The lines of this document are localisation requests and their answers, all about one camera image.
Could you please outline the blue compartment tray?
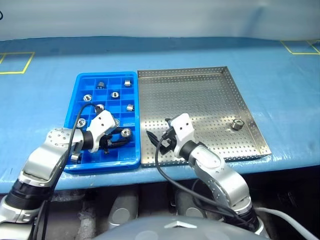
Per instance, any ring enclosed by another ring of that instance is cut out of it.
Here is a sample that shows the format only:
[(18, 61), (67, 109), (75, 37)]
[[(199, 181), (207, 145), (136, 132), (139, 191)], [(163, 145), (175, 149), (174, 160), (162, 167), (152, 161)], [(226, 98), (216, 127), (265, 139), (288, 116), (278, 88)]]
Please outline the blue compartment tray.
[[(124, 86), (127, 79), (131, 81), (130, 87)], [(104, 82), (105, 89), (97, 89), (98, 82)], [(119, 98), (112, 98), (112, 92), (118, 92)], [(74, 126), (79, 110), (88, 103), (83, 100), (86, 94), (92, 95), (92, 100), (88, 102), (103, 104), (104, 108), (119, 120), (119, 127), (130, 128), (132, 134), (129, 138), (122, 137), (120, 133), (112, 135), (112, 142), (128, 140), (128, 143), (121, 147), (108, 148), (108, 153), (100, 149), (95, 153), (83, 150), (81, 162), (72, 164), (69, 159), (64, 171), (69, 174), (93, 174), (137, 168), (141, 160), (137, 74), (132, 71), (79, 74), (75, 80), (64, 127), (71, 129)], [(134, 111), (126, 110), (128, 104), (134, 105)]]

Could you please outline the perforated metal tray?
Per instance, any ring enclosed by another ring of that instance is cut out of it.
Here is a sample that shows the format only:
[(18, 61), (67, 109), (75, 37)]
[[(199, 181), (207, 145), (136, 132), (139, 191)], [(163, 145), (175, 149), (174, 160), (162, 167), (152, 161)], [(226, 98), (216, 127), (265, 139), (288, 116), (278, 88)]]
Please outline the perforated metal tray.
[[(166, 118), (188, 113), (196, 142), (202, 142), (228, 162), (271, 154), (229, 69), (225, 66), (138, 71), (141, 164), (155, 164), (155, 146), (146, 131), (160, 138)], [(240, 130), (234, 119), (244, 121)]]

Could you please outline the grey rounded cylinder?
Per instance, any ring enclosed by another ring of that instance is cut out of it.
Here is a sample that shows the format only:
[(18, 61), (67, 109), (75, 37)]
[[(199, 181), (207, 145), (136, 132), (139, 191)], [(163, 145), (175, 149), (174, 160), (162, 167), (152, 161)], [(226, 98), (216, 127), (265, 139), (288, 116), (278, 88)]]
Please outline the grey rounded cylinder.
[(197, 207), (192, 196), (182, 190), (175, 192), (175, 208), (178, 216), (206, 218), (206, 213), (201, 208)]
[(138, 217), (139, 195), (137, 190), (122, 191), (115, 199), (108, 215), (108, 229), (123, 225)]

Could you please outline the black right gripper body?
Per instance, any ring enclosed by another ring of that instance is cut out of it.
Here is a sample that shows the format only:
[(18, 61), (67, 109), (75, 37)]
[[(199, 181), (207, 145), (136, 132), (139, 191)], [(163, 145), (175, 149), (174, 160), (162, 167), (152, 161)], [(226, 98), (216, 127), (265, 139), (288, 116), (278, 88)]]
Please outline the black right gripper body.
[(163, 135), (161, 136), (163, 140), (161, 141), (160, 144), (160, 153), (162, 155), (167, 154), (169, 151), (174, 151), (176, 145), (177, 145), (177, 140), (176, 140), (176, 132), (173, 127), (169, 127)]

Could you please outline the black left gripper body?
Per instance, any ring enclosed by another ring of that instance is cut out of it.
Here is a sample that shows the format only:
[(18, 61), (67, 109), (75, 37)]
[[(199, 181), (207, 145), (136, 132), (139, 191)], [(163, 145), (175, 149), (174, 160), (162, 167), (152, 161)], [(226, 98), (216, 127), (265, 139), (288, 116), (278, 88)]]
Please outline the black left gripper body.
[(109, 146), (112, 145), (111, 141), (112, 135), (103, 135), (99, 140), (99, 149), (102, 150), (104, 153), (109, 152)]

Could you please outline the grey dome with emblem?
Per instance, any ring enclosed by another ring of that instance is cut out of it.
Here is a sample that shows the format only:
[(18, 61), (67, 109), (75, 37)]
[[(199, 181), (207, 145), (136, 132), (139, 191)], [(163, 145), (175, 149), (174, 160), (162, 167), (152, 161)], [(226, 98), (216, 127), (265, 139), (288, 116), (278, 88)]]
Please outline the grey dome with emblem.
[(154, 216), (131, 220), (92, 240), (268, 240), (251, 231), (199, 217)]

